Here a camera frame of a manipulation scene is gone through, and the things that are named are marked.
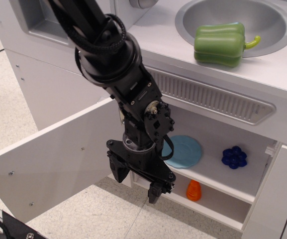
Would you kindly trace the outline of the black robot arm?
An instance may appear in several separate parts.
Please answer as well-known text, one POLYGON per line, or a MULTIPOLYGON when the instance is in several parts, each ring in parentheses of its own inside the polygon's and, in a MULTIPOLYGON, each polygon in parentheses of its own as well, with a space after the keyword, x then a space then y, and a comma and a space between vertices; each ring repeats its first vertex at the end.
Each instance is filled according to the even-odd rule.
POLYGON ((134 172, 150 182, 151 204, 174 188, 175 174, 165 164, 164 144, 173 146, 169 106, 142 62, 136 39, 114 14, 105 14, 94 0, 48 1, 59 24, 75 45, 81 74, 105 89, 124 116, 122 141, 107 142, 111 171, 118 182, 134 172))

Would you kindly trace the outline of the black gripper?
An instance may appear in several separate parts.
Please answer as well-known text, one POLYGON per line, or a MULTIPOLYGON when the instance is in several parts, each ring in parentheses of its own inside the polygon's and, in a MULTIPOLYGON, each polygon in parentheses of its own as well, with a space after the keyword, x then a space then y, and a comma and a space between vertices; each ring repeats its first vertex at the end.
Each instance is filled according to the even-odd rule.
POLYGON ((130 171, 148 180, 149 203, 155 204, 162 194, 174 189, 176 177, 165 164, 174 154, 174 145, 166 135, 157 144, 152 143, 139 148, 133 142, 127 144, 129 138, 124 135, 123 141, 108 140, 107 155, 115 180, 122 183, 130 171))

